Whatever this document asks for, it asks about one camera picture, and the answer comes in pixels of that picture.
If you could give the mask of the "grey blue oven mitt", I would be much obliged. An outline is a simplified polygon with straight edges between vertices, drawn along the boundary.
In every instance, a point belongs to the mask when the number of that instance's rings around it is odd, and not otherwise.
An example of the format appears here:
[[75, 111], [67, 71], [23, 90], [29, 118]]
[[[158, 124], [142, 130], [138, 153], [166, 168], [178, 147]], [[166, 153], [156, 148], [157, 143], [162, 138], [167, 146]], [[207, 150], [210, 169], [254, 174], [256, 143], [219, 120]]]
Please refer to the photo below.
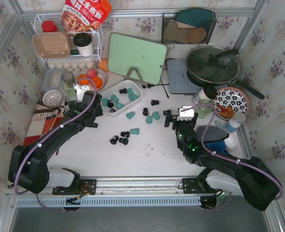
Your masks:
[[216, 126], [209, 126], [203, 138], [203, 133], [206, 128], [207, 126], [204, 125], [196, 129], [196, 139], [198, 141], [198, 148], [195, 152], [196, 155], [233, 158], [233, 156], [225, 150], [224, 140], [229, 134]]

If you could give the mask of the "white storage basket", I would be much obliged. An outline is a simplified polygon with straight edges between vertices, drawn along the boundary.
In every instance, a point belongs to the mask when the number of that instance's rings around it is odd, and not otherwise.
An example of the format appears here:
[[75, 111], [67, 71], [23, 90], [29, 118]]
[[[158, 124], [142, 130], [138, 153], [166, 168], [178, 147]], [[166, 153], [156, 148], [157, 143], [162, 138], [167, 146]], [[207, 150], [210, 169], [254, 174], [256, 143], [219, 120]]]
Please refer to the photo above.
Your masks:
[[[120, 94], [119, 93], [119, 90], [120, 89], [123, 89], [123, 88], [131, 88], [134, 92], [134, 94], [136, 94], [139, 98], [135, 101], [130, 101], [129, 100], [129, 94]], [[134, 106], [136, 106], [138, 103], [140, 103], [141, 99], [142, 99], [142, 89], [137, 85], [135, 84], [133, 81], [130, 81], [130, 80], [124, 80], [118, 84], [116, 84], [115, 86], [105, 90], [104, 92], [101, 93], [102, 95], [102, 98], [107, 98], [108, 100], [111, 100], [111, 95], [115, 94], [118, 99], [119, 99], [119, 102], [122, 103], [124, 105], [123, 108], [121, 109], [118, 109], [115, 107], [115, 103], [114, 103], [114, 107], [112, 109], [115, 109], [116, 111], [114, 113], [111, 113], [110, 112], [110, 109], [109, 107], [103, 107], [102, 105], [102, 102], [101, 102], [101, 106], [102, 106], [102, 109], [103, 109], [103, 112], [108, 115], [108, 116], [112, 116], [112, 117], [116, 117], [116, 116], [119, 116], [123, 113], [127, 113], [129, 112]]]

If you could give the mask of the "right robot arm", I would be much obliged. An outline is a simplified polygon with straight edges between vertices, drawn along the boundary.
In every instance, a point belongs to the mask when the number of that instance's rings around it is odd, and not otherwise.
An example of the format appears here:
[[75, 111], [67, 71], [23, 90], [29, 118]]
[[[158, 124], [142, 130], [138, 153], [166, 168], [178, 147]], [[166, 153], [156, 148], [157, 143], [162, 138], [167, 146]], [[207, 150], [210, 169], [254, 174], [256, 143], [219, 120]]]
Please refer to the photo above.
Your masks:
[[196, 178], [200, 192], [226, 190], [244, 197], [247, 203], [260, 211], [281, 197], [282, 185], [261, 159], [240, 159], [219, 152], [215, 145], [228, 139], [229, 134], [213, 125], [196, 128], [197, 118], [197, 113], [189, 120], [182, 120], [178, 115], [166, 115], [165, 127], [172, 127], [177, 148], [185, 159], [190, 164], [204, 167]]

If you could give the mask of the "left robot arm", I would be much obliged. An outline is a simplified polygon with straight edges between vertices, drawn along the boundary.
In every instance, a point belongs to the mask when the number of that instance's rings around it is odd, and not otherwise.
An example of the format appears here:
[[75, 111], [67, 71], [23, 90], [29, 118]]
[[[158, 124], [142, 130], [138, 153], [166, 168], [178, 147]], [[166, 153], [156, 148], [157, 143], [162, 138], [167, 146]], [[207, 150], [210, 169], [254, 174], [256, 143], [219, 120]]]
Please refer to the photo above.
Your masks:
[[95, 119], [103, 115], [101, 100], [101, 94], [86, 91], [82, 101], [69, 102], [70, 110], [54, 129], [32, 144], [17, 145], [12, 150], [8, 180], [14, 184], [15, 194], [28, 191], [38, 194], [47, 187], [50, 179], [48, 161], [65, 142], [84, 128], [98, 127]]

